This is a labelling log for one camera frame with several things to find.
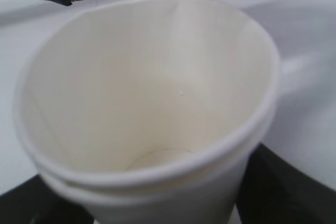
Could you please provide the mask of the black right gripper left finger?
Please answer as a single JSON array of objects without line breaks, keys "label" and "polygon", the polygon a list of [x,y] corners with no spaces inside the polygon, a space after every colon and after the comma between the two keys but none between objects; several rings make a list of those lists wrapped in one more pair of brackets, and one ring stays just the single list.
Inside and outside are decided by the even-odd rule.
[{"label": "black right gripper left finger", "polygon": [[52,192],[34,176],[1,195],[1,223],[94,223],[94,217],[77,204]]}]

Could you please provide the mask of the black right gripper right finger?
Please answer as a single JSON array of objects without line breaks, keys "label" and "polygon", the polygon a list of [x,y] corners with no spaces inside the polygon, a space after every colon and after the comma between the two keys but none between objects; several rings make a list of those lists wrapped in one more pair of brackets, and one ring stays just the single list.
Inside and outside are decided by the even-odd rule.
[{"label": "black right gripper right finger", "polygon": [[236,206],[242,223],[335,223],[335,191],[263,144],[250,156]]}]

